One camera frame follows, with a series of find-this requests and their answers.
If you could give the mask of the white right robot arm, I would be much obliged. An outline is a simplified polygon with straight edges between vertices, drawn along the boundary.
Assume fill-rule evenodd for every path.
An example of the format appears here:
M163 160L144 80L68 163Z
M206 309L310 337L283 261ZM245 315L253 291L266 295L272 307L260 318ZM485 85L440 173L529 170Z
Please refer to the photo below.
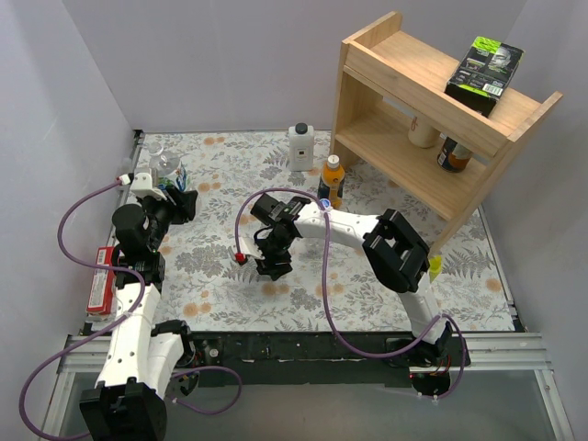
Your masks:
M358 215L302 195L288 203L264 192L256 196L251 213L266 226L268 235L239 241L239 262L252 256L260 275L277 280L292 270L289 247L297 239L323 238L327 243L360 249L377 281L400 297L413 335L406 346L378 357L410 354L431 366L447 357L452 326L430 289L429 247L399 211Z

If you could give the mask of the orange juice bottle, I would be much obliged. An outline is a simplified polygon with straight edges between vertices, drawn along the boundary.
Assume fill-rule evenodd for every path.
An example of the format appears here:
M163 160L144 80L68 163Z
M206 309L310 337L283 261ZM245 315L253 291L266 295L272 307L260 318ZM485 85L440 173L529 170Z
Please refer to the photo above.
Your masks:
M328 199L334 209L340 209L343 203L345 170L336 154L327 157L317 190L319 199Z

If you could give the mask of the blue bottle cap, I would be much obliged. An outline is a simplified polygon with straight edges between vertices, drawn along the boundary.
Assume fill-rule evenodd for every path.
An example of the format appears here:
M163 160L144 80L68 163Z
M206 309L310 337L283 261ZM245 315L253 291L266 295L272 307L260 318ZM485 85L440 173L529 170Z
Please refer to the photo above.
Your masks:
M331 201L328 198L321 198L320 199L321 205L325 210L330 210L333 208Z

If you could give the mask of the clear water bottle white-blue label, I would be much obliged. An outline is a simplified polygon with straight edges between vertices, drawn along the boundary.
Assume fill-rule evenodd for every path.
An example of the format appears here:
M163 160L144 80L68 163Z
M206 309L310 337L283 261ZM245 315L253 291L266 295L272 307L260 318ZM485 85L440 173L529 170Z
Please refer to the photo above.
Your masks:
M149 167L157 172L157 186L162 190L176 187L179 191L186 191L187 172L181 158L158 143L150 143L147 150Z

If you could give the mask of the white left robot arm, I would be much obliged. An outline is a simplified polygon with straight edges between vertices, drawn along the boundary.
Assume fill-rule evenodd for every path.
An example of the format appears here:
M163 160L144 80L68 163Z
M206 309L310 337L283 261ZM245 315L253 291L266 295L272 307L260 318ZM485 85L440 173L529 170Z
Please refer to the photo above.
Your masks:
M164 395L175 367L195 358L189 328L181 320L155 323L162 297L165 260L159 248L170 226L192 221L198 192L168 187L163 198L145 196L116 209L118 244L116 317L107 360L96 385L84 390L79 407L95 440L162 440L167 424Z

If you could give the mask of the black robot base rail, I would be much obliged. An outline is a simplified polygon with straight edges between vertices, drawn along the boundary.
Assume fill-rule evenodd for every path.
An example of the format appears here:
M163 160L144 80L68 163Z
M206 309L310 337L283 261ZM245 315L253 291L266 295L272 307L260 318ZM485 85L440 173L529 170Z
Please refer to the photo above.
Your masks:
M379 384L433 396L449 391L470 364L467 343L457 334L438 346L420 343L405 354L399 351L412 341L408 332L347 332L344 339L391 356L355 354L330 332L192 332L186 337L191 367L227 370L185 379L182 391L237 384Z

